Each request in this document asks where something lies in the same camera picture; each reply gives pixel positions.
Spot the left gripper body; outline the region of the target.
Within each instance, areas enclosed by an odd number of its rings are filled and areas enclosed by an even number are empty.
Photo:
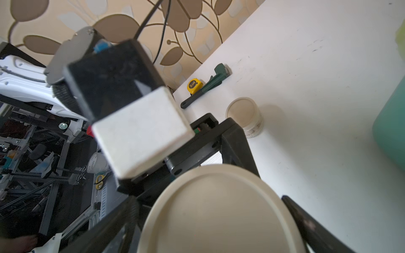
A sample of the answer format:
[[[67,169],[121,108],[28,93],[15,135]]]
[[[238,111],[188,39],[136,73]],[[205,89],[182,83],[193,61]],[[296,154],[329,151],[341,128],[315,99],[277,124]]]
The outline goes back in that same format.
[[[218,120],[207,113],[191,124],[195,136],[162,162],[132,179],[118,179],[117,191],[153,205],[163,190],[181,174],[196,168],[218,152],[219,138],[209,137]]]

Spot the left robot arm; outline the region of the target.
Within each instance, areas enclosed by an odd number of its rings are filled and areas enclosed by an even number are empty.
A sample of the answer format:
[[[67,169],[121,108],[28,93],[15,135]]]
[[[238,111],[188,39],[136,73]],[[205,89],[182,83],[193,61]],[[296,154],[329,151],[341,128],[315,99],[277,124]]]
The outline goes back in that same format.
[[[55,97],[53,88],[45,82],[43,68],[38,61],[9,43],[1,44],[1,101],[34,113],[45,111],[54,115],[45,126],[60,133],[69,141],[80,137],[84,119],[67,109]],[[194,121],[195,136],[140,176],[117,180],[117,191],[136,196],[142,203],[153,205],[158,196],[185,172],[201,166],[216,153],[224,164],[232,164],[258,175],[253,155],[241,126],[234,119],[219,123],[207,113]]]

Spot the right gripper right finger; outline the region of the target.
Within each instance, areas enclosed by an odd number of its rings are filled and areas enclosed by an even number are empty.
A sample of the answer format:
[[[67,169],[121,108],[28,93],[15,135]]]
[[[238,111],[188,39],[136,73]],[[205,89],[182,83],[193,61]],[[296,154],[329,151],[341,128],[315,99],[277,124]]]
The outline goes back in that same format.
[[[289,196],[284,195],[281,200],[292,215],[302,239],[315,253],[354,253]]]

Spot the green plastic trash bin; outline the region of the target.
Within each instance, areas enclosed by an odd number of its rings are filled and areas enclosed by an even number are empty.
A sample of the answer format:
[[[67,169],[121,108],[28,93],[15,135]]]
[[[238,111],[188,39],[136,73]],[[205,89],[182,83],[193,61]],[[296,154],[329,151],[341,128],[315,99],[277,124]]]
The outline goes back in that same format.
[[[402,79],[377,116],[372,134],[377,145],[401,170],[405,169],[405,80]]]

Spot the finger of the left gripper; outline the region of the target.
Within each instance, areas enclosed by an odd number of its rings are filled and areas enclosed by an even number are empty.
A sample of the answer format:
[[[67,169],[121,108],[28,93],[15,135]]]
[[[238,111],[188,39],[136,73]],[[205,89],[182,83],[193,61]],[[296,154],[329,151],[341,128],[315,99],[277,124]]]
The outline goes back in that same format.
[[[224,164],[231,164],[259,175],[243,129],[231,118],[199,118],[191,125],[194,137],[165,159],[164,173],[178,177],[200,166],[216,153]]]

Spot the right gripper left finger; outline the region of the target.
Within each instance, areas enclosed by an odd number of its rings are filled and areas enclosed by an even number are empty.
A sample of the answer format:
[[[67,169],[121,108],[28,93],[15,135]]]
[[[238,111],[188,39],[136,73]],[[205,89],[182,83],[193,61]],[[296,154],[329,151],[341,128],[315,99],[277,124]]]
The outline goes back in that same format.
[[[139,219],[139,202],[128,197],[91,230],[65,247],[63,253],[127,253]]]

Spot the yellow-green bin liner bag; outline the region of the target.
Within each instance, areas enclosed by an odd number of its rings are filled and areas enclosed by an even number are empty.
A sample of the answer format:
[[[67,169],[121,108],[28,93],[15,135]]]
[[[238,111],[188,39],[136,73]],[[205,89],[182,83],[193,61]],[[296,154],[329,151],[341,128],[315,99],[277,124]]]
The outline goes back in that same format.
[[[402,60],[405,60],[405,27],[401,26],[396,31],[395,42],[397,44],[398,52]]]

